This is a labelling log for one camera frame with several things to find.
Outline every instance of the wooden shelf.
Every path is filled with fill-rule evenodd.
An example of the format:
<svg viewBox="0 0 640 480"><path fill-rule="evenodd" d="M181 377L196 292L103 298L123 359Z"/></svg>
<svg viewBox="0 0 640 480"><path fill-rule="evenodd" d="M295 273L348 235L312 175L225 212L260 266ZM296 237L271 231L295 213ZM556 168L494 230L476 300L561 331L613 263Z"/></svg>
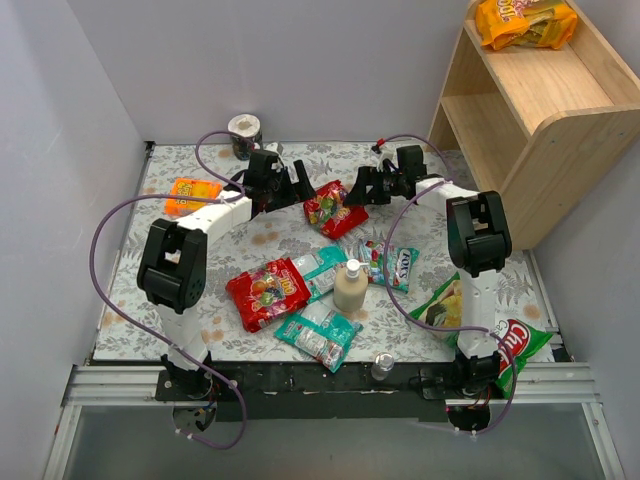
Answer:
<svg viewBox="0 0 640 480"><path fill-rule="evenodd" d="M573 0L559 50L482 47L469 5L429 139L458 146L504 204L515 249L535 247L640 135L640 80Z"/></svg>
<svg viewBox="0 0 640 480"><path fill-rule="evenodd" d="M499 190L527 138L499 93L443 97L442 107L481 190Z"/></svg>
<svg viewBox="0 0 640 480"><path fill-rule="evenodd" d="M485 66L529 136L558 112L614 105L570 45L560 50L511 47L494 52L480 45L474 20L466 20L464 29L482 51Z"/></svg>

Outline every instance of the can lid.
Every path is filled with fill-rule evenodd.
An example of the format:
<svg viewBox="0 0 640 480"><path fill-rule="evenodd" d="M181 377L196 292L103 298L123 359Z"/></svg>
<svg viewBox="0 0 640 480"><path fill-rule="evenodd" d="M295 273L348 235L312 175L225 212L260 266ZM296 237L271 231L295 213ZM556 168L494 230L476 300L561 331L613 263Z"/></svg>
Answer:
<svg viewBox="0 0 640 480"><path fill-rule="evenodd" d="M378 366L381 370L388 372L393 368L395 364L395 360L393 359L393 355L390 353L379 353L376 355L376 359L373 361L376 366Z"/></svg>
<svg viewBox="0 0 640 480"><path fill-rule="evenodd" d="M360 262L355 258L347 261L347 278L357 279L360 275Z"/></svg>
<svg viewBox="0 0 640 480"><path fill-rule="evenodd" d="M243 113L229 121L227 129L245 138L253 138L260 131L260 120L255 115Z"/></svg>

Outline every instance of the floral pattern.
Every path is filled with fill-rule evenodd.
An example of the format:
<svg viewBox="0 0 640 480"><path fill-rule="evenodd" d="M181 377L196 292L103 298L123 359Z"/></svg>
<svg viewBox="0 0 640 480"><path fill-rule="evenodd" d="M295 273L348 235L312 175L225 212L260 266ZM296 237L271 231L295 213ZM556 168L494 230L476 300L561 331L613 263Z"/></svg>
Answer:
<svg viewBox="0 0 640 480"><path fill-rule="evenodd" d="M302 159L312 185L320 187L340 179L349 187L355 181L358 166L375 165L370 145L364 143L285 143L283 161L289 165ZM448 170L435 155L425 154L428 171L453 178L466 188L474 188L473 179L459 152L447 152ZM246 164L231 154L228 146L203 147L202 158L217 172L230 177ZM193 146L156 146L149 159L143 192L169 192L178 177L208 178L195 161ZM361 238L382 239L393 217L405 204L402 198L391 205L370 206L367 222L340 239L348 251ZM161 330L159 317L136 286L136 273L151 223L165 216L163 202L146 201L136 205L115 278L111 298L136 319ZM202 324L202 336L213 360L223 361L309 361L309 357L274 337L277 325L258 333L243 330L239 314L225 291L226 283L242 271L280 257L297 257L331 241L312 229L301 205L262 214L223 236L208 252L207 285L196 305ZM434 290L446 281L455 267L449 260L445 218L428 209L410 209L394 236L394 244L421 251L411 272L408 294L398 293L403 307L412 310L424 304ZM331 295L322 302L333 307ZM540 318L540 309L530 273L522 252L514 252L500 274L496 300L496 319L523 319L537 327L548 327ZM395 310L384 287L371 285L364 307L349 315L362 322L347 361L371 361L380 351L391 352L396 361L450 361L452 350L426 331L405 321ZM136 329L115 313L105 311L96 343L96 360L157 360L167 347ZM553 361L547 345L535 361Z"/></svg>

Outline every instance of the can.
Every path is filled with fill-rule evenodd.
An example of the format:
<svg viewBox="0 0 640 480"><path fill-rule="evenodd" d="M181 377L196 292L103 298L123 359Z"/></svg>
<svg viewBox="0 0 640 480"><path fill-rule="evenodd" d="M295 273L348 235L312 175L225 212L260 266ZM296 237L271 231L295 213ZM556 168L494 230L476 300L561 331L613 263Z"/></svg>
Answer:
<svg viewBox="0 0 640 480"><path fill-rule="evenodd" d="M235 135L231 136L233 154L238 160L249 160L253 145L258 144L260 148L262 147L262 129L260 127L260 120L258 120L258 117L255 115L243 113L233 117L229 121L227 130L252 142L250 145Z"/></svg>
<svg viewBox="0 0 640 480"><path fill-rule="evenodd" d="M390 353L379 353L371 365L371 376L374 380L381 382L387 378L394 364L395 360L393 355Z"/></svg>

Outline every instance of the orange package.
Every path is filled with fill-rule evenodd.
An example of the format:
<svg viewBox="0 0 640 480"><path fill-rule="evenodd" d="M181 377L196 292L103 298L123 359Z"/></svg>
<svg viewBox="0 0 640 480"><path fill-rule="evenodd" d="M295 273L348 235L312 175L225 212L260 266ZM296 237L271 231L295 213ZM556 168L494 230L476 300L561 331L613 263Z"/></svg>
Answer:
<svg viewBox="0 0 640 480"><path fill-rule="evenodd" d="M185 195L187 197L216 198L222 191L219 183L205 180L193 180L191 178L178 178L173 184L171 195ZM184 216L195 212L206 203L193 200L174 200L170 198L164 206L165 213L169 215Z"/></svg>
<svg viewBox="0 0 640 480"><path fill-rule="evenodd" d="M563 0L485 0L476 10L482 45L551 47L568 42L578 15Z"/></svg>

